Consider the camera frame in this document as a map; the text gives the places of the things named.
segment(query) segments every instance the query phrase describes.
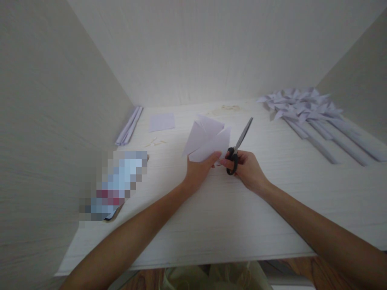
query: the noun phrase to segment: person's right hand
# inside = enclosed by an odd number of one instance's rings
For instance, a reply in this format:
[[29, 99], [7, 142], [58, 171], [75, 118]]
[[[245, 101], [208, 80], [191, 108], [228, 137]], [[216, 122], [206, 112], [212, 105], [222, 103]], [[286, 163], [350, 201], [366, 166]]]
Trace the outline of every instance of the person's right hand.
[[[238, 150], [238, 168], [234, 175], [238, 175], [243, 184], [252, 192], [260, 194], [260, 192], [266, 189], [270, 182], [263, 174], [261, 167], [257, 161], [257, 158], [252, 152]], [[234, 168], [234, 161], [228, 159], [221, 159], [220, 163], [230, 169]]]

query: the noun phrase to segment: scissors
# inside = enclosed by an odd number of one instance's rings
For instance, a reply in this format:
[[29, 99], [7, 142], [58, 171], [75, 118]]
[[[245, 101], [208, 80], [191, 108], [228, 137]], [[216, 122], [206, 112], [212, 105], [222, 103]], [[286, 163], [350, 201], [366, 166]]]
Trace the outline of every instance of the scissors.
[[239, 137], [239, 140], [237, 144], [234, 147], [230, 147], [227, 151], [230, 152], [229, 156], [227, 157], [228, 160], [234, 161], [234, 168], [233, 170], [226, 169], [228, 175], [233, 175], [235, 171], [237, 171], [238, 167], [238, 148], [242, 144], [243, 139], [245, 139], [245, 136], [247, 134], [247, 131], [250, 128], [251, 122], [253, 121], [253, 117], [250, 118], [250, 120], [247, 122], [246, 127], [244, 128], [242, 135]]

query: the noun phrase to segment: desk surface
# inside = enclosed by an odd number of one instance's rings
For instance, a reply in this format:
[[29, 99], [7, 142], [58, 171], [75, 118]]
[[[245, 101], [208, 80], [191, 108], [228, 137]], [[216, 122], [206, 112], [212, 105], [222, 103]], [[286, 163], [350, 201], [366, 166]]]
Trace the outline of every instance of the desk surface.
[[[153, 114], [175, 114], [176, 128], [148, 132]], [[379, 249], [387, 250], [387, 163], [362, 167], [333, 142], [310, 131], [341, 162], [330, 164], [308, 141], [301, 140], [283, 120], [253, 100], [145, 108], [129, 145], [118, 150], [148, 151], [148, 174], [112, 223], [85, 222], [62, 261], [57, 276], [68, 275], [110, 232], [178, 185], [185, 176], [182, 151], [196, 114], [232, 126], [235, 145], [247, 121], [254, 117], [241, 150], [257, 156], [268, 179], [310, 208], [345, 227]], [[381, 142], [359, 130], [374, 147]], [[156, 146], [150, 142], [164, 141]], [[344, 135], [355, 150], [363, 153]], [[313, 255], [313, 250], [261, 198], [223, 167], [212, 169], [200, 188], [161, 229], [131, 269], [223, 263]]]

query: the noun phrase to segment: small paper square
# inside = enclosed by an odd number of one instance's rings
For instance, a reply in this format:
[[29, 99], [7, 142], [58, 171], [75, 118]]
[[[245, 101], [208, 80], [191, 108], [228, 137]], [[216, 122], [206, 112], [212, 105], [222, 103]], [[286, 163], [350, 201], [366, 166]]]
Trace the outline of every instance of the small paper square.
[[172, 129], [175, 127], [173, 113], [153, 115], [150, 117], [149, 132]]

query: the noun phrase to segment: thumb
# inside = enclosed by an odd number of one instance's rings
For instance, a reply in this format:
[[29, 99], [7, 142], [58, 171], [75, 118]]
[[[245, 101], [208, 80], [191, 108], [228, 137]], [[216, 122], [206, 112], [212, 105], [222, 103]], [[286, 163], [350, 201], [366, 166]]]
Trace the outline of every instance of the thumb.
[[209, 166], [214, 165], [216, 161], [218, 161], [219, 157], [222, 155], [222, 152], [216, 151], [212, 153], [207, 160], [205, 161]]
[[221, 159], [220, 163], [225, 167], [228, 168], [229, 170], [234, 169], [234, 161], [228, 160], [228, 159]]

